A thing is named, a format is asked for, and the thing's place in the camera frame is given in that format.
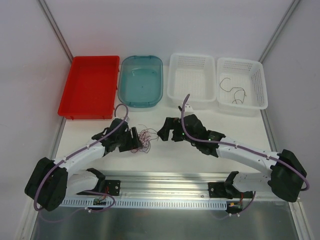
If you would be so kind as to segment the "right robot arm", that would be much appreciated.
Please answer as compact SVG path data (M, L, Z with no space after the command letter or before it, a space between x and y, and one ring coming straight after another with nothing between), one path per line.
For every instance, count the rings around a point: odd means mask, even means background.
M223 187L227 198L241 192L272 192L278 198L294 203L301 191L309 188L307 172L295 154L287 149L282 152L252 149L223 133L206 129L195 114L183 118L167 117L157 132L162 141L187 141L202 154L236 161L256 173L232 171Z

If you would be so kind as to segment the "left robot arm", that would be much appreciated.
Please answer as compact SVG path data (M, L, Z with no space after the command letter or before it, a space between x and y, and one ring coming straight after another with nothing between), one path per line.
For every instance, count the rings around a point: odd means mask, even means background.
M124 119L115 118L109 127L95 134L76 151L67 156L40 159L24 192L33 199L39 212L55 210L66 195L87 190L99 195L105 189L105 177L94 168L82 171L89 163L119 150L127 152L142 147L136 127L129 127Z

